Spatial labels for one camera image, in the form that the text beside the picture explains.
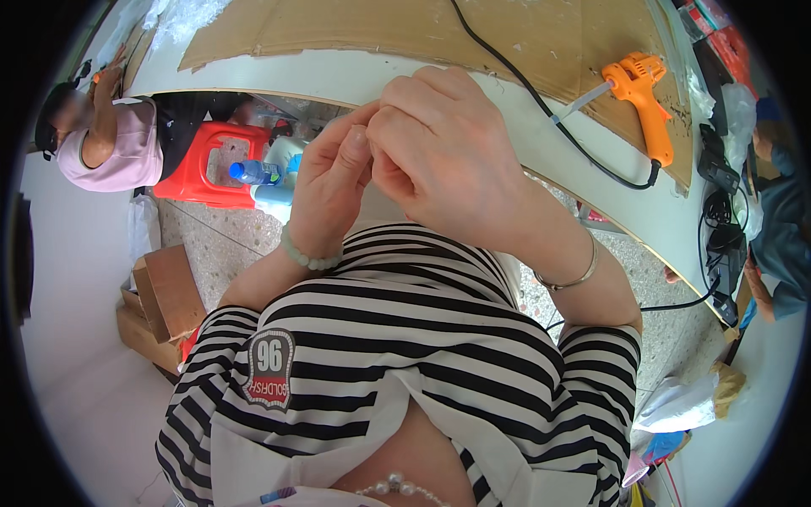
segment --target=silver bangle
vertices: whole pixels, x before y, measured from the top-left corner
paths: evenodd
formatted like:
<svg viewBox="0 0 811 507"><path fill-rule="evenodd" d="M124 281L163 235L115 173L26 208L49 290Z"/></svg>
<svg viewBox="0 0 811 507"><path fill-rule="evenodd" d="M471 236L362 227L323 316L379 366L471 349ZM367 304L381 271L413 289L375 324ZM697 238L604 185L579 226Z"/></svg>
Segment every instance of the silver bangle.
<svg viewBox="0 0 811 507"><path fill-rule="evenodd" d="M290 232L287 230L287 224L281 228L281 247L285 249L287 255L290 256L291 259L298 262L299 265L306 266L308 269L312 269L313 271L324 271L325 269L334 268L338 265L338 263L341 262L341 259L344 256L343 245L341 245L341 251L338 252L338 255L330 257L329 259L311 259L310 257L305 256L293 245L293 242L290 240Z"/></svg>
<svg viewBox="0 0 811 507"><path fill-rule="evenodd" d="M569 283L557 284L557 283L549 283L547 281L544 281L538 275L537 271L533 271L533 273L535 274L535 278L537 278L538 281L541 282L541 284L543 284L544 287L549 289L549 292L556 292L556 291L558 291L560 289L565 289L566 287L572 287L572 286L581 284L584 281L588 280L589 277L594 273L594 270L597 268L597 256L598 256L598 253L599 253L599 249L598 249L599 248L599 243L597 243L597 239L594 238L594 236L592 235L591 232L589 232L588 230L586 232L589 233L589 237L591 238L591 244L594 247L594 251L591 254L591 265L586 270L585 275L583 275L582 277L578 278L575 281L570 281Z"/></svg>

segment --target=pearl necklace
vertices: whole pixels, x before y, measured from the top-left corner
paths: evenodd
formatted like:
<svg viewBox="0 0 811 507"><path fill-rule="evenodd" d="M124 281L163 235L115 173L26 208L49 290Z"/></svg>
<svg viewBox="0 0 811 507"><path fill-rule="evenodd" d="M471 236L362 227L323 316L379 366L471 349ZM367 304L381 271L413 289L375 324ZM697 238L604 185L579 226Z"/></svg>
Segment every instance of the pearl necklace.
<svg viewBox="0 0 811 507"><path fill-rule="evenodd" d="M389 493L400 493L403 496L412 496L415 493L421 493L425 496L426 500L430 500L435 502L439 507L451 507L448 502L443 502L436 495L426 488L421 488L416 484L412 483L411 481L404 480L403 474L401 472L391 472L388 474L388 479L386 480L379 480L375 483L374 486L369 486L368 488L359 489L355 492L356 495L368 495L371 492L375 492L378 495L387 495Z"/></svg>

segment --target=fingernail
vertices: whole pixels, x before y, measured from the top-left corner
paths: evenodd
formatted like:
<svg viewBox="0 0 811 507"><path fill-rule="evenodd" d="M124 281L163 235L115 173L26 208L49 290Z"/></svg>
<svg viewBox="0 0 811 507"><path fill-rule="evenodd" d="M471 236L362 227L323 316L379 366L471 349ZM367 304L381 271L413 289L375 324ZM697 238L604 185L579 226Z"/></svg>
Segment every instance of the fingernail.
<svg viewBox="0 0 811 507"><path fill-rule="evenodd" d="M369 141L366 138L366 128L363 125L353 126L350 129L350 133L347 137L347 141L352 148L361 148L369 144Z"/></svg>

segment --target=red plastic stool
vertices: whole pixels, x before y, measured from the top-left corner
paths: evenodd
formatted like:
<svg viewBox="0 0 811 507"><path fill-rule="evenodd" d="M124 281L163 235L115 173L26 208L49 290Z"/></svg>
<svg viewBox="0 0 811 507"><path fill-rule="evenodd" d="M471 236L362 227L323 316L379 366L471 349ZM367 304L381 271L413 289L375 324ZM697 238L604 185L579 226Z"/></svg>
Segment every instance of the red plastic stool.
<svg viewBox="0 0 811 507"><path fill-rule="evenodd" d="M255 207L251 186L223 187L208 180L208 155L222 146L223 136L246 140L250 143L248 158L262 160L262 149L270 139L270 130L252 125L225 122L203 122L191 141L191 146L178 168L167 179L155 185L155 197L205 203L212 208Z"/></svg>

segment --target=black and white striped shirt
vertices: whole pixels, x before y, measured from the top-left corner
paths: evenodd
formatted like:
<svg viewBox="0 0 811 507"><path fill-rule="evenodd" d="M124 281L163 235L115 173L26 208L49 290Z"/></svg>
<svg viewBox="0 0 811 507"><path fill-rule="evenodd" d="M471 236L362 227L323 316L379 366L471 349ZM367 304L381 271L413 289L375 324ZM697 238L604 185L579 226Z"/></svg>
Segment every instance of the black and white striped shirt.
<svg viewBox="0 0 811 507"><path fill-rule="evenodd" d="M616 505L638 333L575 328L556 346L507 287L490 252L406 222L350 236L328 276L261 313L212 312L156 443L174 490L188 505L225 506L328 488L351 468L325 471L322 458L334 469L367 435L391 435L390 409L412 397L451 439L479 507ZM295 341L286 412L242 390L267 329Z"/></svg>

